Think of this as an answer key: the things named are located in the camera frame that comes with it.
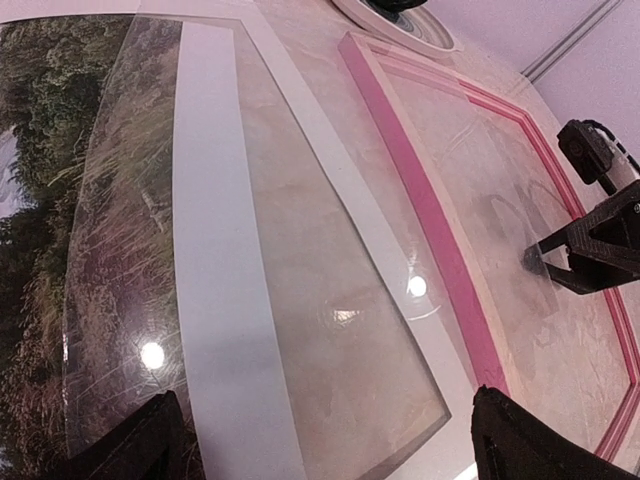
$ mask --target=black object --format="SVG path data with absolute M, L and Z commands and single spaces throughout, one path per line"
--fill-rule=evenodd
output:
M 182 412 L 169 391 L 41 480 L 177 480 L 183 442 Z
M 566 245 L 570 270 L 543 262 L 541 253 Z M 640 180 L 527 248 L 524 267 L 579 294 L 640 279 Z
M 558 435 L 499 390 L 482 387 L 473 403 L 479 480 L 637 480 Z
M 400 13 L 410 8 L 419 7 L 427 0 L 369 0 L 369 3 L 389 13 Z
M 613 151 L 590 122 L 571 120 L 558 134 L 558 145 L 584 183 L 600 183 L 608 195 L 617 189 L 607 177 Z

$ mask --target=red border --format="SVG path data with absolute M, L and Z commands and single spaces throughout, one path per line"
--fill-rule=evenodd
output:
M 462 253 L 437 194 L 422 168 L 419 154 L 411 144 L 397 110 L 371 68 L 371 57 L 367 55 L 382 53 L 384 57 L 377 58 L 377 62 L 381 67 L 384 64 L 386 71 L 441 90 L 458 94 L 459 85 L 472 104 L 518 123 L 540 156 L 572 218 L 585 214 L 582 202 L 540 128 L 522 108 L 426 58 L 362 35 L 347 34 L 340 44 L 340 52 L 348 60 L 348 68 L 389 148 L 423 232 L 429 240 L 460 323 L 476 378 L 480 384 L 493 385 L 508 392 L 504 371 Z M 640 404 L 640 351 L 620 291 L 612 289 L 604 295 L 629 374 L 629 388 L 595 451 L 600 457 L 611 461 L 620 449 Z

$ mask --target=bright light spot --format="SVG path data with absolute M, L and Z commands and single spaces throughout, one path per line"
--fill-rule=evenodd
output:
M 422 277 L 412 277 L 409 280 L 409 293 L 414 297 L 424 297 L 427 293 L 427 282 Z
M 473 465 L 470 465 L 469 467 L 467 467 L 464 472 L 462 472 L 460 475 L 454 478 L 454 480 L 475 480 L 477 478 L 478 478 L 478 465 L 474 463 Z
M 142 347 L 140 357 L 149 370 L 157 370 L 164 365 L 164 350 L 155 342 L 149 342 Z

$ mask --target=circular plate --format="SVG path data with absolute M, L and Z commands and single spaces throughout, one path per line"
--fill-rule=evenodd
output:
M 368 32 L 431 58 L 462 50 L 460 43 L 425 7 L 399 14 L 383 12 L 368 0 L 332 0 L 353 22 Z

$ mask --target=white wall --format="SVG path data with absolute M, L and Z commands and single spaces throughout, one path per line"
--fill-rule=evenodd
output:
M 639 158 L 640 2 L 623 2 L 536 87 L 561 123 L 598 120 Z
M 452 31 L 460 32 L 522 71 L 600 2 L 429 0 L 427 7 Z

